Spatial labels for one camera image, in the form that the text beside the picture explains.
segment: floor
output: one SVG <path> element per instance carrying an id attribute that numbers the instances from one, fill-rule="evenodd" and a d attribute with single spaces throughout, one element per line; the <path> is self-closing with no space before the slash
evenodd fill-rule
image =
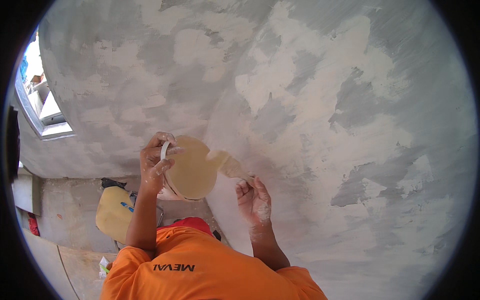
<path id="1" fill-rule="evenodd" d="M 126 182 L 125 189 L 137 191 L 139 177 L 112 178 Z M 40 237 L 59 246 L 103 253 L 117 253 L 114 241 L 102 233 L 95 224 L 95 215 L 102 195 L 100 179 L 46 179 L 42 186 L 42 215 L 37 217 Z M 210 229 L 217 230 L 222 242 L 229 246 L 205 199 L 195 203 L 182 201 L 157 201 L 163 208 L 162 226 L 176 219 L 197 216 L 204 219 Z M 28 228 L 22 214 L 22 226 Z"/>

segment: worker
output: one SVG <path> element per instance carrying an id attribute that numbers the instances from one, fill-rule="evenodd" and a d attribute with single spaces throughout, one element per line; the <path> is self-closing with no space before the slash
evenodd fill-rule
<path id="1" fill-rule="evenodd" d="M 325 300 L 307 269 L 290 266 L 270 221 L 271 198 L 260 179 L 237 183 L 238 208 L 248 224 L 253 257 L 213 237 L 208 224 L 189 217 L 156 228 L 156 196 L 164 172 L 182 153 L 170 133 L 157 132 L 140 152 L 142 183 L 127 230 L 126 246 L 112 264 L 100 299 L 119 300 Z"/>

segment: orange t-shirt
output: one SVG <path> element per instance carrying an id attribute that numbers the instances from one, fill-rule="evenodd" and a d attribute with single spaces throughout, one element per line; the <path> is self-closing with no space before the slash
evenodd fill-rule
<path id="1" fill-rule="evenodd" d="M 237 252 L 191 227 L 157 231 L 153 260 L 141 249 L 120 250 L 100 299 L 325 300 L 308 270 L 274 272 L 258 258 Z"/>

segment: plaster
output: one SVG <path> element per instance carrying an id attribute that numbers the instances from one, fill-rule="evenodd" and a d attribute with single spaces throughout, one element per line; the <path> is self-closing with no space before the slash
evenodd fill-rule
<path id="1" fill-rule="evenodd" d="M 281 248 L 329 299 L 421 299 L 447 264 L 477 175 L 477 117 L 427 1 L 59 0 L 42 32 L 77 135 L 39 141 L 21 119 L 37 175 L 138 174 L 154 132 L 189 134 L 260 176 Z M 251 254 L 234 185 L 218 176 L 207 201 Z"/>

